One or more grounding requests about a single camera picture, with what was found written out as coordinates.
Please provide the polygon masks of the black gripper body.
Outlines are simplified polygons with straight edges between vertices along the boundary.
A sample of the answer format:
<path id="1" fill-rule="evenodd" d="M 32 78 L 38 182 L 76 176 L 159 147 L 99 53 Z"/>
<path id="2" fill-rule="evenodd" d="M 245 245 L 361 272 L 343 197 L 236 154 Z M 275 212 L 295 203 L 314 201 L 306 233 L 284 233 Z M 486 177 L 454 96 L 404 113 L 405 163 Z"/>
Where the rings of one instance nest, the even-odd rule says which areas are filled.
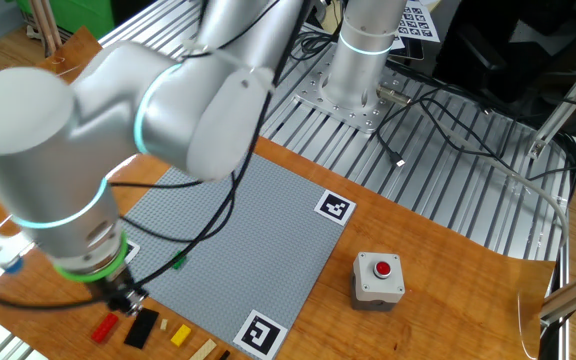
<path id="1" fill-rule="evenodd" d="M 126 304 L 125 296 L 128 293 L 141 293 L 140 288 L 133 289 L 134 278 L 129 269 L 122 269 L 118 272 L 106 276 L 92 283 L 93 296 L 108 296 L 107 301 L 111 298 L 123 300 L 123 306 Z"/>

